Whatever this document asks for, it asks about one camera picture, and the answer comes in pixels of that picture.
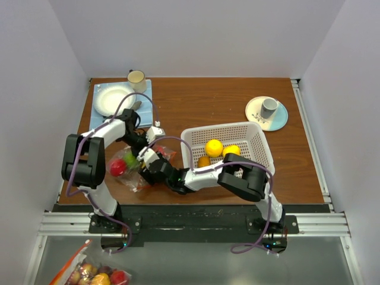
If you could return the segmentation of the fake red apple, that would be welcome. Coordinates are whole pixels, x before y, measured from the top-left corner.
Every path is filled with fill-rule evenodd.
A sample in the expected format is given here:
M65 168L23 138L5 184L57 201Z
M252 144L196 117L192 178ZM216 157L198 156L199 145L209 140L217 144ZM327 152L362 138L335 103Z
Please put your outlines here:
M127 171L127 164L123 159L114 159L110 162L109 172L113 177L120 177Z

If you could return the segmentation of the fake yellow pear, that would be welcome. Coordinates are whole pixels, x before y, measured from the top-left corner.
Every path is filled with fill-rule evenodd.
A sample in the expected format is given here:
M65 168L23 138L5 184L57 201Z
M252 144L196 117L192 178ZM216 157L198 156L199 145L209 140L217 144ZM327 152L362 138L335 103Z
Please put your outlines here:
M240 155L240 147L238 145L229 145L223 149L222 155L225 157L227 154Z

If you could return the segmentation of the fake yellow lemon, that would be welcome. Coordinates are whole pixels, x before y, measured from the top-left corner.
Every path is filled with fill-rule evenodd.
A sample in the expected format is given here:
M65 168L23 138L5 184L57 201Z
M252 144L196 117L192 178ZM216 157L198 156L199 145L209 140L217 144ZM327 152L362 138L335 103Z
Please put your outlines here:
M209 140L205 145L205 153L211 158L220 157L223 153L223 149L224 147L221 141L216 139Z

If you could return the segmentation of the small fake brown orange fruit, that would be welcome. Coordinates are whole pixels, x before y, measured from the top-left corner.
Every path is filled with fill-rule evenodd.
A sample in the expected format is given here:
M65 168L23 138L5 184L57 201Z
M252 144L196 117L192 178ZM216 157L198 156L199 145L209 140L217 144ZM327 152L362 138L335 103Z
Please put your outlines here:
M211 160L208 156L202 156L197 161L197 167L206 167L211 165Z

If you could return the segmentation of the clear zip top bag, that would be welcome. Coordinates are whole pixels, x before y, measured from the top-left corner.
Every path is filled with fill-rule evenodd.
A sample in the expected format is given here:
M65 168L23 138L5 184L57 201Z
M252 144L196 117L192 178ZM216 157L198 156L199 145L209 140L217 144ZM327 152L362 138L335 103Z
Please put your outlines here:
M138 162L132 154L131 147L127 146L113 155L106 163L106 170L130 191L139 192L151 186L138 173L143 166L145 164Z

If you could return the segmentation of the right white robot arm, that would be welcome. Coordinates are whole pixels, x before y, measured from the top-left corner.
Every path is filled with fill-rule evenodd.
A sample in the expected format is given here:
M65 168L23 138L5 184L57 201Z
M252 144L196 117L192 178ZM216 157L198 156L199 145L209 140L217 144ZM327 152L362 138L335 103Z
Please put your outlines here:
M285 210L273 194L274 172L259 163L229 153L209 166L177 169L150 148L143 149L137 160L142 163L139 174L151 185L163 183L181 195L222 186L235 196L255 203L265 233L278 233L286 225Z

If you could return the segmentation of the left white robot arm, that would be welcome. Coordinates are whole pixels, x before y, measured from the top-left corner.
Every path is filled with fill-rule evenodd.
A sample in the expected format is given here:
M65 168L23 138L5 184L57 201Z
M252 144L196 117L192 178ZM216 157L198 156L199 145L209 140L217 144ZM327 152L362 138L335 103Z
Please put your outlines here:
M148 146L146 134L137 131L139 122L136 111L124 109L97 128L66 138L61 169L62 178L68 182L66 196L82 193L93 206L96 224L110 233L128 226L124 223L120 204L105 183L105 150L115 141L123 141L130 146L131 156L136 161L139 152Z

